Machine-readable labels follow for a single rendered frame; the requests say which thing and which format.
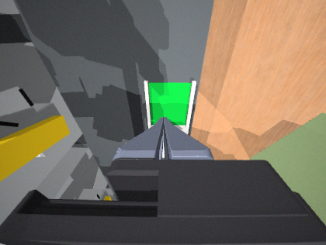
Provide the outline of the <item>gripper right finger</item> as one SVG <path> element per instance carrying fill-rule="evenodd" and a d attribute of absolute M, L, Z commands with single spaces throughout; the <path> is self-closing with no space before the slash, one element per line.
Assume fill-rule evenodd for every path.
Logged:
<path fill-rule="evenodd" d="M 175 127 L 164 117 L 165 160 L 214 160 L 210 148 Z"/>

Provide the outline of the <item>dark grey board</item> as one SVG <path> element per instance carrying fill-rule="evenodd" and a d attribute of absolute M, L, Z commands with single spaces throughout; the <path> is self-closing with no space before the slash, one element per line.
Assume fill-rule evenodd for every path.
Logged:
<path fill-rule="evenodd" d="M 119 201 L 118 147 L 161 117 L 191 135 L 214 0 L 13 1 L 0 43 L 33 43 Z"/>

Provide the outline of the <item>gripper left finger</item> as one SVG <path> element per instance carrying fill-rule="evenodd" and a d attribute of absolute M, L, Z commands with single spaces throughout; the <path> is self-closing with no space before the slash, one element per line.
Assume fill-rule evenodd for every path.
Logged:
<path fill-rule="evenodd" d="M 151 128 L 119 147 L 113 160 L 121 157 L 162 160 L 163 141 L 164 117 L 161 117 Z"/>

